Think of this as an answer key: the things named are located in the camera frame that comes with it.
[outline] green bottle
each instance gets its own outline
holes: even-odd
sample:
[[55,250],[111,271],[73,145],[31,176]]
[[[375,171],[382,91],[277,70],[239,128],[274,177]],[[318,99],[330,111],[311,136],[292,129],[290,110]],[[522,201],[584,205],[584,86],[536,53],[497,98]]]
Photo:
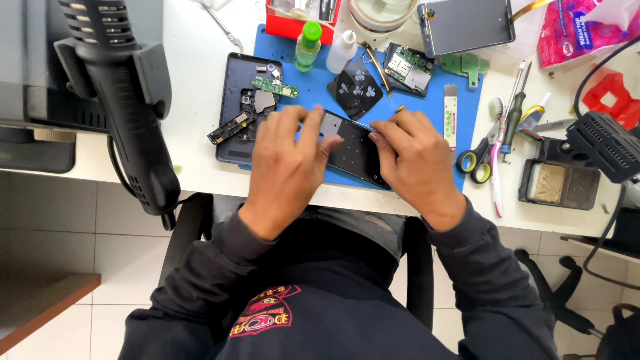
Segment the green bottle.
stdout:
[[298,70],[305,72],[314,66],[314,61],[320,51],[321,35],[322,28],[315,21],[307,21],[302,27],[302,34],[298,37],[296,44],[296,56],[293,58],[293,64]]

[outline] green screwdriver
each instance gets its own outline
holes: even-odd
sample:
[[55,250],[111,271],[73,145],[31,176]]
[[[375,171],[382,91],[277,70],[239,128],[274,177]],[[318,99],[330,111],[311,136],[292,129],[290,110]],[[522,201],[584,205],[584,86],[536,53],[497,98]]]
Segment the green screwdriver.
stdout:
[[527,97],[524,94],[524,86],[527,84],[529,71],[531,71],[531,62],[529,63],[529,68],[527,68],[527,74],[524,76],[524,80],[522,81],[522,88],[520,88],[520,92],[514,96],[513,105],[507,114],[507,131],[504,133],[504,142],[500,148],[500,153],[504,154],[502,156],[503,161],[507,157],[507,154],[511,154],[511,142],[513,141],[513,137],[516,135],[516,128],[518,127],[518,123],[522,117],[522,102],[524,102],[524,98]]

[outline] hand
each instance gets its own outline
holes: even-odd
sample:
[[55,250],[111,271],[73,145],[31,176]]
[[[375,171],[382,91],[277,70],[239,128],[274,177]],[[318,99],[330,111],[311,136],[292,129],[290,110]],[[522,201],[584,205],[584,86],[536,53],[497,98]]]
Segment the hand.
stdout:
[[[273,241],[297,219],[324,179],[329,153],[344,139],[318,142],[321,106],[287,106],[260,124],[253,148],[249,196],[238,216],[263,240]],[[296,132],[303,123],[300,140]]]
[[449,143],[423,113],[403,110],[389,121],[375,121],[369,138],[380,154],[380,174],[434,230],[460,222],[467,200],[453,182]]

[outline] green bottle cap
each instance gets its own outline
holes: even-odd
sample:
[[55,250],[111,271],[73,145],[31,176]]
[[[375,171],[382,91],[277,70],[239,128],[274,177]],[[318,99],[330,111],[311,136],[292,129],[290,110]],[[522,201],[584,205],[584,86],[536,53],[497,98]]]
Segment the green bottle cap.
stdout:
[[302,27],[302,45],[307,49],[316,47],[316,43],[322,35],[322,27],[315,21],[307,21]]

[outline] glue tube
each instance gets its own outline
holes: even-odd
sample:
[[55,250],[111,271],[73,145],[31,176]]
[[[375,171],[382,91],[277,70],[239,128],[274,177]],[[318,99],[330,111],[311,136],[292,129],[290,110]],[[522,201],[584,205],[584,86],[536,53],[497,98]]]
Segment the glue tube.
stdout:
[[551,93],[548,92],[537,105],[531,106],[527,112],[522,114],[520,123],[518,124],[518,127],[516,127],[517,133],[522,135],[522,130],[532,131],[533,128],[538,125],[538,122],[542,119],[542,115],[545,114],[545,106],[547,105],[547,101],[549,101],[550,97]]

